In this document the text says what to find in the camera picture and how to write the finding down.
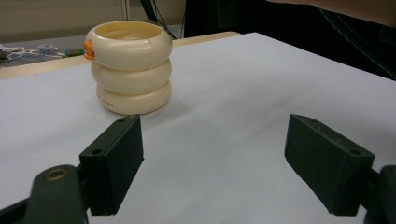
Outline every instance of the cream plastic ring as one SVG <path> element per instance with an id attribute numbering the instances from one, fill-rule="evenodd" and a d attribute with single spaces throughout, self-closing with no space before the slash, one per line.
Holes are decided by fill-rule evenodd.
<path id="1" fill-rule="evenodd" d="M 172 51 L 171 36 L 163 28 L 142 21 L 104 23 L 92 28 L 85 40 L 91 40 L 89 51 L 97 63 L 122 71 L 156 67 Z"/>
<path id="2" fill-rule="evenodd" d="M 122 72 L 92 62 L 91 72 L 95 81 L 106 90 L 120 94 L 137 95 L 155 91 L 163 86 L 171 76 L 172 64 L 168 59 L 153 69 Z"/>
<path id="3" fill-rule="evenodd" d="M 148 114 L 165 105 L 170 98 L 171 89 L 168 81 L 158 90 L 142 95 L 121 95 L 99 85 L 96 86 L 96 93 L 107 109 L 122 115 L 134 115 Z"/>

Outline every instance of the person's arm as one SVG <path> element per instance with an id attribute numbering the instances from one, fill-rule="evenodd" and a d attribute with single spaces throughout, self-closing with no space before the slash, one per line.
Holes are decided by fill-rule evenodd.
<path id="1" fill-rule="evenodd" d="M 320 7 L 365 21 L 396 28 L 396 0 L 267 0 Z"/>

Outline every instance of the white paper sheet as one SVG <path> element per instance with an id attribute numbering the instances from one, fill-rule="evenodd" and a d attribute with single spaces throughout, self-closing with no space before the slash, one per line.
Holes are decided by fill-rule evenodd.
<path id="1" fill-rule="evenodd" d="M 396 82 L 263 35 L 180 47 L 172 96 L 142 117 L 145 160 L 114 217 L 91 223 L 362 223 L 335 217 L 284 158 L 290 114 L 317 119 L 396 163 Z M 0 81 L 0 208 L 122 116 L 88 65 Z"/>

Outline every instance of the wooden table edge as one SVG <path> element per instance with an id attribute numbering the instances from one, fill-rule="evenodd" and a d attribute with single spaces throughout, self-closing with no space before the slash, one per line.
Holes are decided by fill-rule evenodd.
<path id="1" fill-rule="evenodd" d="M 235 35 L 240 35 L 240 34 L 236 32 L 223 32 L 212 35 L 199 35 L 199 36 L 174 40 L 173 46 L 177 48 L 181 46 L 198 44 L 206 41 L 222 39 Z M 13 77 L 37 75 L 40 73 L 88 64 L 90 62 L 91 61 L 86 60 L 83 56 L 76 56 L 76 57 L 64 58 L 60 60 L 52 60 L 42 63 L 30 63 L 30 64 L 24 64 L 13 67 L 4 67 L 4 68 L 0 68 L 0 80 L 13 78 Z"/>

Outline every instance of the screw hole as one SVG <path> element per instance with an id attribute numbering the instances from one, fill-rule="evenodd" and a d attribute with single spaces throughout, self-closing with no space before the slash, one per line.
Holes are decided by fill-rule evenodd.
<path id="1" fill-rule="evenodd" d="M 350 150 L 352 154 L 360 155 L 361 153 L 358 150 Z"/>
<path id="2" fill-rule="evenodd" d="M 95 149 L 93 152 L 92 152 L 92 155 L 99 155 L 99 154 L 101 154 L 102 153 L 102 149 Z"/>

